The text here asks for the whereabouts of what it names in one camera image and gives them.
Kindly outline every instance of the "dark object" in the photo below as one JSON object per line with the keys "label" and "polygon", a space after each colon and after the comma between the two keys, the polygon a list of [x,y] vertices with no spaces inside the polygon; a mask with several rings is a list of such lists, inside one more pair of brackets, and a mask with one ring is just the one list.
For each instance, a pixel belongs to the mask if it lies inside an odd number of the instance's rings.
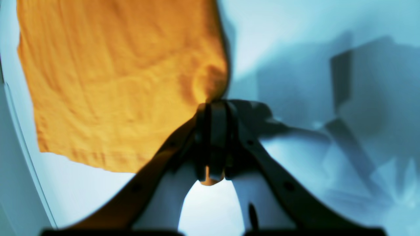
{"label": "dark object", "polygon": [[129,230],[65,230],[45,231],[42,236],[184,236],[173,231],[129,231]]}
{"label": "dark object", "polygon": [[[210,178],[219,180],[224,173],[232,180],[246,235],[385,235],[380,229],[357,226],[321,204],[269,156],[238,119],[234,104],[221,101],[201,104],[105,206],[68,230],[46,231],[43,236],[79,235],[84,230],[112,230],[102,235],[176,232],[184,198],[197,180],[205,180],[206,166]],[[282,231],[264,231],[268,229]],[[130,230],[142,233],[125,234]]]}

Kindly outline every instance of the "light blue background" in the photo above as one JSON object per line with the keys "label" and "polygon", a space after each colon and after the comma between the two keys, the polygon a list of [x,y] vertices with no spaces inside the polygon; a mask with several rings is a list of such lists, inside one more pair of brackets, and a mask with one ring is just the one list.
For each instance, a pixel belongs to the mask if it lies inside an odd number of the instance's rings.
{"label": "light blue background", "polygon": [[[383,226],[390,236],[419,235],[420,1],[220,0],[219,6],[232,62],[227,98],[266,103],[277,120],[319,131],[332,141],[322,159],[306,152],[285,156],[287,147],[275,137],[262,140],[268,152],[349,219]],[[52,224],[68,226],[99,208],[133,175],[39,153],[18,39],[16,2],[3,0],[4,77],[45,195],[43,205],[50,208]],[[333,75],[350,80],[350,98],[337,109]],[[7,145],[20,147],[22,140]],[[1,157],[25,160],[23,154]],[[11,201],[1,198],[0,203],[5,206],[6,200]],[[240,214],[231,182],[196,184],[179,227],[191,236],[240,235]]]}

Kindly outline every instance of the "hole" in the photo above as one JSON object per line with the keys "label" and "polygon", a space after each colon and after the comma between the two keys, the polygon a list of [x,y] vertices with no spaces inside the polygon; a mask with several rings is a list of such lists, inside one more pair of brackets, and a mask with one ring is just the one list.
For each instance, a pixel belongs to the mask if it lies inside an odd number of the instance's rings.
{"label": "hole", "polygon": [[252,203],[248,205],[248,214],[249,214],[249,220],[251,221],[252,230],[257,231],[258,230],[257,212],[255,211],[255,207]]}
{"label": "hole", "polygon": [[290,183],[289,181],[284,182],[283,186],[285,189],[287,189],[290,192],[294,191],[294,185]]}
{"label": "hole", "polygon": [[133,187],[131,188],[131,191],[133,192],[133,193],[137,193],[138,191],[140,191],[142,189],[142,186],[141,186],[141,184],[139,184],[139,183],[135,183],[134,185],[133,185]]}

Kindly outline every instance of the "orange cloth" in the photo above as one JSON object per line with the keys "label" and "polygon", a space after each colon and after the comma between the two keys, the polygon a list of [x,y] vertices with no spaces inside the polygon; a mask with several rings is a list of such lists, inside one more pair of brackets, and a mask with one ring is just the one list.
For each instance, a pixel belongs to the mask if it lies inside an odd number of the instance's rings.
{"label": "orange cloth", "polygon": [[135,173],[226,89],[214,0],[17,4],[41,152]]}

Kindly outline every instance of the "white surface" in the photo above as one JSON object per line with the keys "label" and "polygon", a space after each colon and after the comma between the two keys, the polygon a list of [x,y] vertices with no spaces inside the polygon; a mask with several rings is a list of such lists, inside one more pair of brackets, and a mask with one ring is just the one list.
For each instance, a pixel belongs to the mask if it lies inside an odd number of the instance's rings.
{"label": "white surface", "polygon": [[[233,79],[228,98],[267,103],[276,118],[301,128],[319,128],[336,117],[330,75],[330,59],[333,56],[383,37],[389,37],[392,45],[413,50],[420,47],[418,0],[229,0],[219,3],[226,11],[225,20],[230,21],[230,28],[226,26],[226,21],[224,23],[234,45]],[[0,52],[4,76],[12,89],[18,118],[48,204],[57,225],[64,227],[104,204],[133,175],[109,173],[72,163],[65,157],[39,153],[32,104],[16,53],[19,31],[15,9],[15,0],[3,1]],[[391,51],[378,55],[380,58],[372,60],[380,61],[383,57],[402,54]],[[404,60],[406,58],[401,57],[398,61]],[[379,78],[394,76],[402,79],[403,83],[399,84],[404,88],[419,88],[420,71],[415,67],[399,70],[397,75],[376,73],[393,66],[396,66],[395,63],[379,63],[376,67],[373,64],[372,74]],[[278,87],[278,91],[271,88],[261,90],[270,84]],[[398,91],[404,95],[413,93],[404,89]],[[369,94],[365,95],[367,97],[363,99],[368,101]],[[405,135],[410,134],[410,129],[398,133],[398,129],[390,128],[410,123],[417,117],[417,113],[410,112],[413,107],[401,105],[410,105],[411,100],[416,98],[414,94],[399,97],[402,97],[401,101],[391,96],[387,102],[394,101],[394,107],[399,107],[397,112],[401,115],[388,120],[388,128],[375,136],[363,134],[363,123],[357,121],[365,117],[358,116],[356,108],[351,109],[355,105],[342,109],[343,119],[375,163],[372,179],[393,197],[389,209],[381,209],[382,205],[372,202],[372,196],[357,176],[357,170],[335,144],[323,163],[328,181],[317,176],[316,171],[312,174],[299,171],[310,168],[305,161],[298,164],[289,162],[287,167],[294,169],[298,179],[311,180],[312,184],[306,182],[310,185],[308,188],[313,188],[318,197],[351,219],[371,226],[383,225],[389,236],[416,236],[420,232],[420,188],[416,181],[419,152],[399,154],[396,150],[404,149],[402,144],[391,150],[391,145],[383,147],[375,144],[375,140],[382,142],[381,137],[391,135],[407,143],[419,140],[416,133]],[[281,161],[280,146],[276,145],[276,140],[266,141],[265,145]],[[396,184],[399,179],[396,160],[402,157],[412,160],[407,162],[403,191]],[[238,209],[230,182],[223,181],[210,188],[195,185],[184,203],[180,230],[190,236],[239,235],[243,231],[243,223]]]}

